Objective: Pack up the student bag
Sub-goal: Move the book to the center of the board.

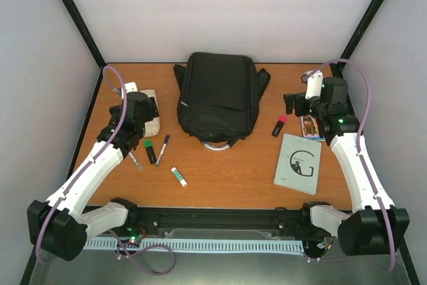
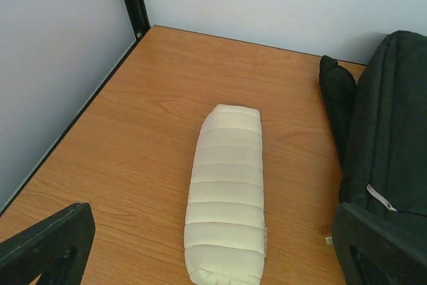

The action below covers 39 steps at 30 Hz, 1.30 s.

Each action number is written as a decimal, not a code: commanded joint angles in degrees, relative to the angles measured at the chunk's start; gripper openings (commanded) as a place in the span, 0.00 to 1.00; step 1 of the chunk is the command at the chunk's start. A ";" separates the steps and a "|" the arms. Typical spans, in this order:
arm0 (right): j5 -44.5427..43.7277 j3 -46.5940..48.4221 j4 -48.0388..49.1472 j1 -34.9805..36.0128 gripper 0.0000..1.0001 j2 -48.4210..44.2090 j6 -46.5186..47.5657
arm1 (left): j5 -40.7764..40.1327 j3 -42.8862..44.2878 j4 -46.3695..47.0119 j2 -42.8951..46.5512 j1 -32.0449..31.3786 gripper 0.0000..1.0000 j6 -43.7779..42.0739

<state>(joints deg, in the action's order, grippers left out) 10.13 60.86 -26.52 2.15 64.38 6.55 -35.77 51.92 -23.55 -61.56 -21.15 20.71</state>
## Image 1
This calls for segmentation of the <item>grey book with G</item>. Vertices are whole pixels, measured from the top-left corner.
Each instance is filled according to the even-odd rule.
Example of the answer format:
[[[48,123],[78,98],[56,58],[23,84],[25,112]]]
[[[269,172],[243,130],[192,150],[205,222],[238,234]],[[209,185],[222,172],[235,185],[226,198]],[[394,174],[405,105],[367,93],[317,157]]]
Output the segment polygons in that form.
[[[309,195],[315,195],[318,186],[322,144],[285,133],[273,184]]]

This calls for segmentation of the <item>black student backpack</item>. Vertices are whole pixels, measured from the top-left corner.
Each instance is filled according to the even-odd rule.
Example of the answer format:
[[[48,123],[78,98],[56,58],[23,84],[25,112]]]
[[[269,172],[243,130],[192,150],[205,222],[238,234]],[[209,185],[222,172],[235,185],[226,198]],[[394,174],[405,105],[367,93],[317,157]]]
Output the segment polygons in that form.
[[[212,151],[231,148],[254,130],[271,75],[245,55],[192,53],[174,65],[182,130]]]

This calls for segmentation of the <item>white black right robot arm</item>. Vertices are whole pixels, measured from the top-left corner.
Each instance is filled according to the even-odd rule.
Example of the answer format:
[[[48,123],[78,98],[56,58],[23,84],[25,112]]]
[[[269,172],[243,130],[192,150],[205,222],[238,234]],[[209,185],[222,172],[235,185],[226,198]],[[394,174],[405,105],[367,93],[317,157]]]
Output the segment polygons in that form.
[[[319,135],[331,148],[342,169],[352,201],[352,213],[326,202],[302,207],[308,223],[338,239],[347,256],[396,255],[410,222],[407,210],[397,208],[383,189],[370,161],[362,126],[350,113],[348,84],[321,72],[302,76],[303,93],[284,95],[286,112],[312,116]]]

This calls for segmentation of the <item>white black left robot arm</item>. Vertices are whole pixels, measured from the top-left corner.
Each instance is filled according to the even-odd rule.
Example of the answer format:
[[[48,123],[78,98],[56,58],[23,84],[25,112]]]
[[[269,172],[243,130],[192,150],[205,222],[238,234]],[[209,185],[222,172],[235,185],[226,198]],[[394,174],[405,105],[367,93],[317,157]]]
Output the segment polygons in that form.
[[[108,125],[102,129],[92,150],[72,176],[44,202],[33,201],[27,209],[30,242],[37,251],[45,250],[71,261],[86,242],[110,229],[134,232],[139,225],[137,206],[123,198],[84,212],[84,209],[109,173],[139,145],[146,125],[159,122],[155,91],[128,91],[122,97],[126,108],[110,108]]]

